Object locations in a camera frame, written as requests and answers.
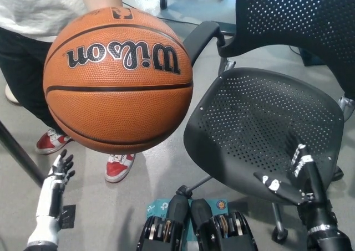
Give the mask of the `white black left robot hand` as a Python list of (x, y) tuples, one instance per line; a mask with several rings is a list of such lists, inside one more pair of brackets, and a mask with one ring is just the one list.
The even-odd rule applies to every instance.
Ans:
[(73, 155), (64, 149), (53, 162), (45, 178), (39, 196), (36, 217), (52, 217), (59, 220), (63, 210), (63, 193), (71, 177), (75, 175)]

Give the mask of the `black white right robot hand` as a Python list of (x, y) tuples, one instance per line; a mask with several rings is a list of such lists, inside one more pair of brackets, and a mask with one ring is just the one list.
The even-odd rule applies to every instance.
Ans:
[(289, 183), (262, 172), (253, 175), (274, 195), (295, 206), (306, 203), (325, 203), (327, 200), (317, 164), (300, 137), (289, 132), (286, 152), (290, 156)]

